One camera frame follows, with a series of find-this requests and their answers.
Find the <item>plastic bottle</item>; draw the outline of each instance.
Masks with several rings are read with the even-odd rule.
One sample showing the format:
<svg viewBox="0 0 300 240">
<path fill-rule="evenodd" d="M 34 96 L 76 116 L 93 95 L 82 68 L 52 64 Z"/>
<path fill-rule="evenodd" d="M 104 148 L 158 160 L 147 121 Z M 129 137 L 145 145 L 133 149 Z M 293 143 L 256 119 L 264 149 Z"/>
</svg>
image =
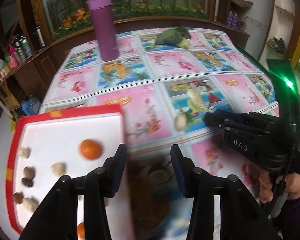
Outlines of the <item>plastic bottle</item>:
<svg viewBox="0 0 300 240">
<path fill-rule="evenodd" d="M 17 60 L 13 57 L 13 55 L 10 55 L 9 52 L 5 52 L 4 58 L 5 58 L 5 61 L 9 63 L 11 68 L 15 68 L 18 66 Z"/>
<path fill-rule="evenodd" d="M 229 26 L 229 27 L 232 26 L 233 15 L 234 15 L 233 12 L 229 12 L 229 14 L 228 14 L 227 26 Z"/>
<path fill-rule="evenodd" d="M 16 50 L 13 48 L 12 43 L 9 44 L 9 52 L 11 55 L 13 55 L 13 57 L 16 59 L 18 64 L 20 64 L 21 59 L 20 59 L 19 55 L 17 54 Z"/>
<path fill-rule="evenodd" d="M 239 17 L 238 17 L 238 15 L 235 13 L 234 16 L 233 16 L 233 19 L 232 19 L 232 25 L 231 25 L 232 28 L 235 29 L 235 28 L 237 27 L 237 25 L 238 25 L 238 20 L 239 20 Z"/>
<path fill-rule="evenodd" d="M 26 59 L 26 51 L 20 44 L 20 35 L 15 36 L 15 38 L 12 40 L 12 45 L 15 48 L 21 62 Z"/>
<path fill-rule="evenodd" d="M 39 101 L 38 98 L 31 95 L 31 96 L 29 96 L 29 106 L 31 107 L 34 114 L 38 114 L 40 106 L 41 106 L 41 102 Z"/>
<path fill-rule="evenodd" d="M 87 3 L 101 57 L 104 61 L 114 60 L 119 57 L 119 50 L 111 12 L 112 0 L 88 0 Z"/>
<path fill-rule="evenodd" d="M 30 46 L 29 46 L 29 43 L 28 43 L 28 40 L 26 39 L 26 37 L 24 35 L 21 35 L 19 41 L 20 41 L 22 47 L 25 49 L 26 56 L 31 57 L 32 52 L 31 52 L 31 49 L 30 49 Z"/>
</svg>

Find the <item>brown object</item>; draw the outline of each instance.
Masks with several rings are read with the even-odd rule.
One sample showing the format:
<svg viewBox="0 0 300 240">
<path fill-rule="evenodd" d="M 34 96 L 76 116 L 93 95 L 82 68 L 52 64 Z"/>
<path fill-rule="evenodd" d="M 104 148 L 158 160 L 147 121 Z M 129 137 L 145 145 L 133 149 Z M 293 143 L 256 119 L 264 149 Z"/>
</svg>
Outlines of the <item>brown object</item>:
<svg viewBox="0 0 300 240">
<path fill-rule="evenodd" d="M 251 8 L 253 5 L 253 2 L 245 1 L 245 0 L 231 0 L 231 2 L 241 8 Z"/>
<path fill-rule="evenodd" d="M 84 223 L 81 222 L 78 225 L 78 236 L 80 237 L 81 240 L 85 240 L 85 235 L 84 235 Z"/>
<path fill-rule="evenodd" d="M 34 213 L 39 206 L 39 202 L 34 198 L 24 198 L 23 206 L 31 213 Z"/>
<path fill-rule="evenodd" d="M 95 160 L 100 157 L 102 146 L 93 140 L 87 139 L 80 143 L 79 151 L 84 158 Z"/>
<path fill-rule="evenodd" d="M 227 24 L 228 13 L 230 12 L 231 0 L 219 0 L 217 21 L 222 24 Z"/>
<path fill-rule="evenodd" d="M 34 168 L 30 168 L 30 167 L 25 167 L 23 169 L 23 174 L 26 176 L 27 179 L 34 179 L 35 176 L 35 170 Z"/>
<path fill-rule="evenodd" d="M 245 0 L 231 0 L 231 11 L 237 13 L 239 18 L 244 15 L 251 7 L 253 2 Z"/>
<path fill-rule="evenodd" d="M 21 182 L 23 185 L 25 185 L 26 187 L 33 187 L 33 180 L 32 179 L 28 179 L 27 177 L 23 177 L 21 179 Z"/>
<path fill-rule="evenodd" d="M 15 194 L 12 195 L 12 200 L 17 203 L 17 204 L 22 204 L 24 196 L 22 192 L 16 192 Z"/>
</svg>

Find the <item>green led light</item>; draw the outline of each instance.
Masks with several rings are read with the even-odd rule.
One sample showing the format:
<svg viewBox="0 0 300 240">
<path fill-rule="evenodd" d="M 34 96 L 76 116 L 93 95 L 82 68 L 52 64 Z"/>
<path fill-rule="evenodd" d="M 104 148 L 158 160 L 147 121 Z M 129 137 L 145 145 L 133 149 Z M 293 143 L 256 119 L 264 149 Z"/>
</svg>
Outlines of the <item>green led light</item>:
<svg viewBox="0 0 300 240">
<path fill-rule="evenodd" d="M 285 81 L 287 86 L 290 87 L 292 89 L 292 91 L 294 91 L 293 83 L 289 79 L 287 79 L 286 77 L 284 77 L 283 80 Z"/>
</svg>

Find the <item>dried fruit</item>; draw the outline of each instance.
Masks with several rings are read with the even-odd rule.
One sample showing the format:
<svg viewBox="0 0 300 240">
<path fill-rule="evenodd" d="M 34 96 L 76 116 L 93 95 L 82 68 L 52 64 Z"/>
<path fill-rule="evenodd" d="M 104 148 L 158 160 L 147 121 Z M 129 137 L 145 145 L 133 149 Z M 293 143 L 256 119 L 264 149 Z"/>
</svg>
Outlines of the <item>dried fruit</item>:
<svg viewBox="0 0 300 240">
<path fill-rule="evenodd" d="M 77 231 L 78 231 L 78 235 L 79 235 L 80 239 L 85 240 L 84 223 L 83 222 L 81 222 L 78 225 Z"/>
<path fill-rule="evenodd" d="M 51 170 L 54 175 L 61 177 L 66 174 L 66 164 L 65 163 L 55 163 L 51 165 Z"/>
<path fill-rule="evenodd" d="M 95 160 L 100 157 L 102 153 L 102 146 L 93 140 L 87 139 L 80 143 L 79 151 L 86 159 Z"/>
<path fill-rule="evenodd" d="M 29 148 L 23 148 L 23 147 L 20 147 L 20 148 L 18 149 L 18 155 L 19 155 L 20 157 L 22 157 L 22 158 L 27 159 L 27 158 L 29 158 L 29 156 L 30 156 L 30 149 L 29 149 Z"/>
<path fill-rule="evenodd" d="M 12 200 L 17 204 L 22 204 L 23 198 L 24 197 L 22 192 L 16 192 L 15 194 L 12 195 Z"/>
<path fill-rule="evenodd" d="M 27 179 L 33 179 L 35 176 L 34 168 L 25 167 L 23 169 L 23 174 L 26 176 Z"/>
<path fill-rule="evenodd" d="M 23 199 L 23 206 L 26 210 L 34 213 L 35 210 L 38 208 L 39 203 L 34 198 L 24 198 Z"/>
<path fill-rule="evenodd" d="M 23 177 L 21 179 L 21 182 L 23 185 L 25 185 L 26 187 L 33 187 L 33 180 L 32 179 L 28 179 L 27 177 Z"/>
</svg>

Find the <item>pink bottle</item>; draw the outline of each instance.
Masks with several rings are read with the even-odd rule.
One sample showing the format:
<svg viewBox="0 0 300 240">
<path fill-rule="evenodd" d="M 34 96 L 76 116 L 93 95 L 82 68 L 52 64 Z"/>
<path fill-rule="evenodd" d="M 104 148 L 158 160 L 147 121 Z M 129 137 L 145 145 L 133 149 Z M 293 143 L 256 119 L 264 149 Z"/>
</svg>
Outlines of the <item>pink bottle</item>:
<svg viewBox="0 0 300 240">
<path fill-rule="evenodd" d="M 114 60 L 119 57 L 119 50 L 111 12 L 112 0 L 88 0 L 87 3 L 101 57 L 104 61 Z"/>
</svg>

